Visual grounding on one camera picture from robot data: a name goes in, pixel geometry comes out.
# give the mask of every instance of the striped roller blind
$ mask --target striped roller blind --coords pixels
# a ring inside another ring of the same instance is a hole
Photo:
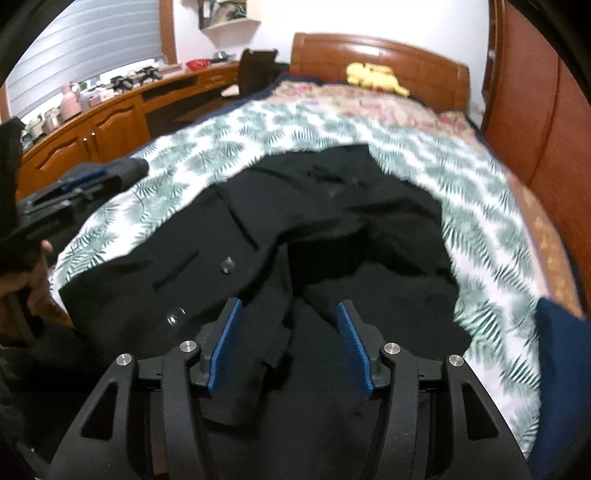
[[[23,117],[66,83],[161,55],[158,0],[74,0],[8,76],[11,112]]]

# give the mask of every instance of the red basket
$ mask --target red basket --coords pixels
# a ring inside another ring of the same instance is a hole
[[[198,70],[206,69],[211,65],[212,61],[209,59],[201,59],[201,60],[191,60],[186,63],[187,68],[192,72],[197,72]]]

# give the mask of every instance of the stuffed animal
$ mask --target stuffed animal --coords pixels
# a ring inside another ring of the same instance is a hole
[[[363,88],[395,92],[405,97],[410,94],[408,89],[400,86],[392,69],[384,65],[351,63],[347,67],[347,82]]]

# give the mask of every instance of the pink vase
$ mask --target pink vase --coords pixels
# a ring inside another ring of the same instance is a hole
[[[72,84],[62,85],[61,92],[64,94],[64,98],[61,99],[60,113],[64,122],[67,122],[82,111],[82,106],[78,102],[80,93],[72,92]]]

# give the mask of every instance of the green leaf pattern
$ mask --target green leaf pattern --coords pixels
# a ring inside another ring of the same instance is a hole
[[[540,408],[533,313],[539,296],[525,226],[500,164],[461,140],[381,125],[301,102],[250,102],[160,137],[136,156],[148,176],[98,209],[59,256],[52,293],[126,255],[208,185],[267,154],[364,143],[386,173],[442,205],[442,233],[460,288],[455,320],[472,336],[464,357],[527,456]]]

